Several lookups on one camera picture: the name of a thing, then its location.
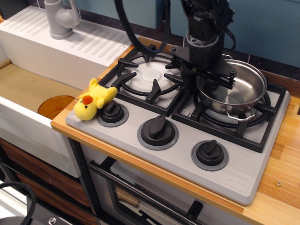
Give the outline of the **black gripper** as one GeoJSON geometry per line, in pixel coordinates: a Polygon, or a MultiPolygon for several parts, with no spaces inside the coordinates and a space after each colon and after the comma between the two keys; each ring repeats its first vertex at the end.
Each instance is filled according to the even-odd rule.
{"type": "Polygon", "coordinates": [[[210,95],[216,95],[220,86],[233,88],[236,69],[223,58],[224,39],[224,32],[208,44],[187,35],[186,47],[170,49],[172,63],[180,66],[183,84],[190,93],[197,91],[198,77],[211,81],[210,95]]]}

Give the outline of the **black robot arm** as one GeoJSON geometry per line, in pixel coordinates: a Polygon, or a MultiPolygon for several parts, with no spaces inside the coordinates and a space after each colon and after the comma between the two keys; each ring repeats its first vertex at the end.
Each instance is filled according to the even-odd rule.
{"type": "Polygon", "coordinates": [[[197,89],[197,79],[209,79],[213,85],[231,89],[237,75],[223,57],[225,34],[235,39],[228,25],[234,10],[227,0],[183,0],[188,20],[187,46],[173,47],[173,64],[181,69],[183,86],[190,92],[197,89]]]}

